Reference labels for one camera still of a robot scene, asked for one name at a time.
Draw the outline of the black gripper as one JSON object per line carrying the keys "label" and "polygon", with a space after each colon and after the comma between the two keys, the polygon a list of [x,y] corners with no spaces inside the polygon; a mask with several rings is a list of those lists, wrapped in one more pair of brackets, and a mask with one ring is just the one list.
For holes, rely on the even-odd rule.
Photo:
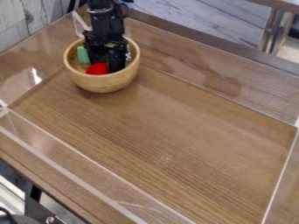
{"label": "black gripper", "polygon": [[128,42],[98,38],[92,31],[84,31],[84,46],[88,49],[89,63],[108,63],[108,71],[115,73],[126,68]]}

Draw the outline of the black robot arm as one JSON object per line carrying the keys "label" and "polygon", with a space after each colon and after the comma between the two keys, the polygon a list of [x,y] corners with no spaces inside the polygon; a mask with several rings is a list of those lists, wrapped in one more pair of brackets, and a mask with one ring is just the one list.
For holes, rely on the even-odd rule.
{"label": "black robot arm", "polygon": [[91,64],[107,63],[115,73],[126,68],[128,40],[124,38],[127,5],[116,0],[87,0],[91,30],[83,32]]}

